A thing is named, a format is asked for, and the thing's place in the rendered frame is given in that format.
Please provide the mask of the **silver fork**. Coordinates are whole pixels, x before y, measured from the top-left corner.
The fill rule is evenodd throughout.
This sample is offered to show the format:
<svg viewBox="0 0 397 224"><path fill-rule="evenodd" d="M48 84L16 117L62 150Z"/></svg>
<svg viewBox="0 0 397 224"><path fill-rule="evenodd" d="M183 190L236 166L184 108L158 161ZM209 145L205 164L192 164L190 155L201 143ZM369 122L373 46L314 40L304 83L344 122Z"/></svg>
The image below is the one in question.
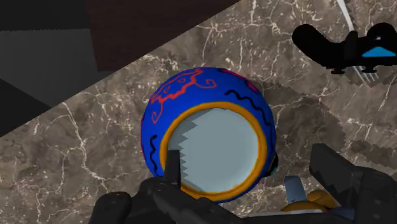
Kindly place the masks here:
<svg viewBox="0 0 397 224"><path fill-rule="evenodd" d="M344 16L344 19L347 23L349 31L354 31L354 25L351 19L351 16L349 14L349 10L347 9L346 2L345 0L336 0L340 10ZM361 79L361 81L367 85L377 81L379 79L377 73L363 73L362 72L362 67L361 66L353 66L354 71L358 75L358 77Z"/></svg>

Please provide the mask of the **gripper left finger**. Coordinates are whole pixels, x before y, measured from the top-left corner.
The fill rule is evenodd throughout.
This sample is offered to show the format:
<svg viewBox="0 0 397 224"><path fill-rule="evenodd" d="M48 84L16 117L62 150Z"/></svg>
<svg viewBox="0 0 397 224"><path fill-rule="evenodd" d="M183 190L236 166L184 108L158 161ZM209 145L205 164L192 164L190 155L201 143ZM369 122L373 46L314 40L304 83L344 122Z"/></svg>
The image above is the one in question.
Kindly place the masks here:
<svg viewBox="0 0 397 224"><path fill-rule="evenodd" d="M164 175L144 180L133 197L126 192L101 196L89 224L149 224L143 218L154 215L166 224L245 224L210 199L195 199L182 191L178 150L167 152Z"/></svg>

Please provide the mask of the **orange and pale blue object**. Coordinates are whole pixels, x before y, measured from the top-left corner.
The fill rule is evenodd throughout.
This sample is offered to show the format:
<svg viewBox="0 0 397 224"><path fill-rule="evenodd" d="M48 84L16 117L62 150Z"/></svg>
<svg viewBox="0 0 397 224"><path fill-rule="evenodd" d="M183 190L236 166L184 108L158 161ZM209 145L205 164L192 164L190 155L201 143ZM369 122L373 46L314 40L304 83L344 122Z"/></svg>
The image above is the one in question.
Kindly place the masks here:
<svg viewBox="0 0 397 224"><path fill-rule="evenodd" d="M288 204L281 209L283 213L331 213L350 220L354 218L354 209L340 206L325 190L306 194L298 176L286 176L284 185Z"/></svg>

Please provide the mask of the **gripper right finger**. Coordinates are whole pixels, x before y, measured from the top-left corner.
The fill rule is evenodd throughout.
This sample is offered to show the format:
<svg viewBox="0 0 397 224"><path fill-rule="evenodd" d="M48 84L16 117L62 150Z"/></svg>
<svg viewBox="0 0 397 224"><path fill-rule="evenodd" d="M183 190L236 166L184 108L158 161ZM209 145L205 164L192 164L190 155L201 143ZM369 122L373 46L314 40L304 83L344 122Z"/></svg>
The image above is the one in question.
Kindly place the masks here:
<svg viewBox="0 0 397 224"><path fill-rule="evenodd" d="M397 181L384 172L352 164L324 143L312 145L309 171L354 224L397 224Z"/></svg>

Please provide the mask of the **blue painted bowl orange rim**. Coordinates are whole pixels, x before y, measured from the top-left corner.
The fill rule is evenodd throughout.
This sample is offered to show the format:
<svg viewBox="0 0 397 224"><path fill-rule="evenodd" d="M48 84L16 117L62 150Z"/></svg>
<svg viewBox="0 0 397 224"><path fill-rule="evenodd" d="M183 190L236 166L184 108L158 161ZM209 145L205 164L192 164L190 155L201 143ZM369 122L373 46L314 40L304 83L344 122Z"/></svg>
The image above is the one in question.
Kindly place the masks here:
<svg viewBox="0 0 397 224"><path fill-rule="evenodd" d="M154 176L167 153L180 154L181 189L215 202L234 200L279 163L272 110L245 77L196 67L164 81L141 119L141 149Z"/></svg>

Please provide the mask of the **black game controller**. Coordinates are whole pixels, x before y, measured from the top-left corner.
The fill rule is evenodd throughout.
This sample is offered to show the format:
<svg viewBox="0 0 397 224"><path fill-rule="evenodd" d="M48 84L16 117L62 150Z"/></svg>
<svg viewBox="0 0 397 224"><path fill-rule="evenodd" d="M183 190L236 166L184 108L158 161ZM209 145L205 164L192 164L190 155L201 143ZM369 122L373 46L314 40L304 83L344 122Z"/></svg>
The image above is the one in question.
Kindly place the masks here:
<svg viewBox="0 0 397 224"><path fill-rule="evenodd" d="M363 67L363 73L375 73L376 66L397 65L397 31L385 22L372 26L366 36L350 31L339 43L303 24L293 31L292 40L302 53L333 74L344 74L345 68L353 66Z"/></svg>

